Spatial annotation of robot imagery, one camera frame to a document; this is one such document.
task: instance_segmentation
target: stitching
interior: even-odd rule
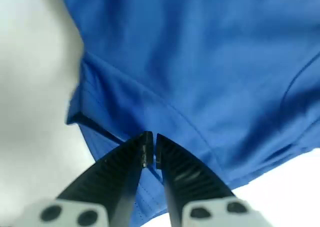
[[[173,109],[176,113],[178,113],[178,115],[180,115],[190,126],[191,128],[199,135],[199,137],[203,140],[203,142],[206,144],[206,146],[211,150],[211,152],[213,153],[213,157],[217,163],[217,166],[219,167],[220,169],[220,172],[224,175],[224,177],[227,179],[228,176],[225,174],[225,172],[223,171],[222,169],[222,165],[221,163],[219,162],[218,160],[218,157],[216,156],[216,153],[214,152],[214,150],[210,147],[208,141],[204,138],[204,136],[201,134],[201,132],[198,130],[198,128],[193,124],[191,123],[191,121],[184,115],[182,114],[177,108],[175,108],[172,104],[168,103],[165,101],[165,99],[163,97],[161,97],[159,94],[157,94],[155,91],[153,91],[152,89],[150,89],[149,87],[146,87],[144,84],[140,83],[139,81],[137,81],[135,78],[133,78],[132,76],[130,76],[129,74],[123,72],[122,70],[114,67],[112,64],[110,64],[108,61],[106,61],[105,59],[103,59],[102,57],[94,54],[94,53],[91,53],[89,51],[86,51],[86,53],[88,55],[92,55],[98,59],[100,59],[101,61],[104,61],[109,67],[112,67],[114,70],[120,72],[122,75],[125,75],[127,76],[130,80],[132,80],[133,82],[135,82],[136,84],[138,84],[139,86],[143,87],[146,91],[152,93],[154,96],[156,96],[158,99],[161,100],[162,104],[164,104],[164,106],[167,106],[167,107],[170,107],[171,109]]]
[[[137,209],[138,212],[139,212],[141,221],[143,222],[143,221],[144,221],[144,218],[142,217],[142,212],[140,211],[140,208],[139,208],[139,206],[138,206],[138,204],[137,204],[136,201],[134,202],[134,205],[135,205],[136,209]]]
[[[153,196],[139,183],[139,186],[151,197],[151,199],[159,206],[159,203],[153,198]]]
[[[82,90],[83,90],[84,92],[87,92],[87,93],[95,100],[95,102],[102,108],[102,110],[103,110],[104,112],[106,112],[105,106],[103,106],[103,103],[99,101],[99,99],[95,96],[95,94],[93,94],[91,91],[89,91],[89,89],[86,88],[84,85],[82,85]],[[128,133],[126,133],[126,132],[124,132],[124,131],[123,131],[123,133],[124,133],[127,137],[130,136]]]

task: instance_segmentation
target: black screw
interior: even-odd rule
[[[80,226],[91,226],[98,219],[98,214],[94,210],[87,210],[81,213],[78,217],[78,224]]]
[[[229,213],[244,214],[248,212],[247,208],[239,202],[229,203],[226,209]]]
[[[62,211],[61,206],[52,205],[46,208],[44,211],[42,211],[40,218],[44,222],[53,221],[59,217],[61,211]]]
[[[191,210],[190,216],[192,218],[197,218],[197,219],[206,219],[206,218],[210,218],[212,215],[208,210],[200,207],[200,208],[193,208]]]

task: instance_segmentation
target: white surface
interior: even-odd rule
[[[60,214],[52,221],[42,221],[39,216],[51,206],[60,206]],[[79,227],[78,218],[86,211],[97,213],[97,219],[90,227],[109,227],[106,208],[101,204],[70,200],[40,200],[26,208],[14,222],[13,227]]]
[[[246,213],[230,213],[230,203],[241,203]],[[204,208],[211,214],[208,218],[191,217],[193,209]],[[252,209],[250,204],[237,197],[225,197],[192,201],[183,207],[183,227],[272,227],[259,211]]]
[[[273,227],[320,227],[319,170],[320,149],[315,149],[265,173],[234,193],[260,211]],[[143,225],[168,226],[167,213]]]
[[[83,44],[62,0],[0,0],[0,226],[93,163],[64,124]],[[320,151],[235,191],[275,227],[319,227]],[[169,226],[162,215],[145,227]]]

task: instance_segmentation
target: white background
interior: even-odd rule
[[[94,162],[79,128],[64,124],[82,51],[62,0],[0,0],[0,226]],[[317,149],[235,193],[275,227],[319,227],[319,161]],[[170,226],[168,215],[151,226]]]

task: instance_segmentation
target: blue fabric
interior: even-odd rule
[[[161,133],[231,188],[320,146],[319,0],[64,1],[84,42],[67,122],[96,160],[118,144],[88,120]],[[131,226],[165,211],[146,169]]]

